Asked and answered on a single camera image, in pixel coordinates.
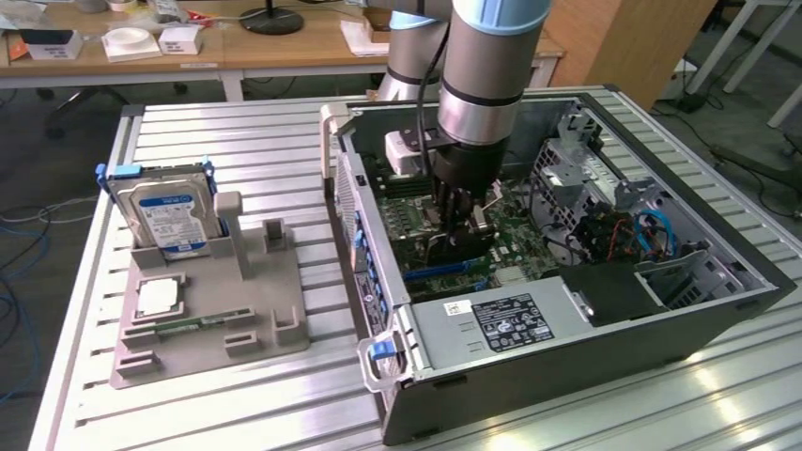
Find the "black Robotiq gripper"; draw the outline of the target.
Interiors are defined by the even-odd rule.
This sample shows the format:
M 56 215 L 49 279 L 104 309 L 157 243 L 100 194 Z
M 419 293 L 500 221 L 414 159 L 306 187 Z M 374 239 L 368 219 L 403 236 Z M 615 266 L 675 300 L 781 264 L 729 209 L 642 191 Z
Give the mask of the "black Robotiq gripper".
M 498 178 L 506 154 L 506 140 L 474 146 L 455 142 L 436 149 L 434 175 L 448 191 L 486 196 Z

